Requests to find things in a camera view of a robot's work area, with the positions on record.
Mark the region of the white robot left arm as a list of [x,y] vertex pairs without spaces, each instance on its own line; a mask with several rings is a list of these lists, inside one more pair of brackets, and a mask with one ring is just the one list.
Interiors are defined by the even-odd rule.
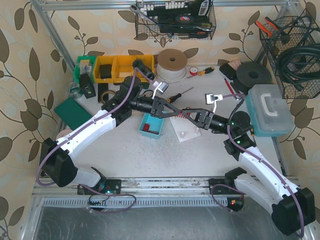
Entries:
[[99,186],[103,176],[97,169],[83,169],[74,163],[88,145],[118,127],[132,115],[132,111],[148,113],[159,119],[181,112],[164,98],[141,96],[141,90],[142,83],[138,77],[126,77],[115,95],[92,118],[58,140],[47,138],[41,148],[37,172],[44,172],[59,187],[70,183],[89,188]]

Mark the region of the red spring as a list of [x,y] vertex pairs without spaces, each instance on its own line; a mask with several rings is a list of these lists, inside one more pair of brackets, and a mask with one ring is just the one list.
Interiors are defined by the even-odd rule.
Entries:
[[143,125],[142,131],[148,133],[150,131],[150,125],[148,123],[145,123]]
[[176,118],[185,118],[185,116],[182,114],[182,112],[180,112],[178,115],[175,115]]

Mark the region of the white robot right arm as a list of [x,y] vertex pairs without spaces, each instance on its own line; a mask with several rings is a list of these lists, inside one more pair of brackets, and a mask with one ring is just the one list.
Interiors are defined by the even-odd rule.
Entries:
[[237,111],[225,118],[205,109],[186,108],[181,114],[198,128],[226,134],[224,147],[246,169],[229,171],[234,184],[230,189],[248,195],[271,216],[284,235],[305,235],[305,226],[316,220],[315,197],[312,191],[300,188],[283,176],[261,153],[247,132],[252,128],[249,115]]

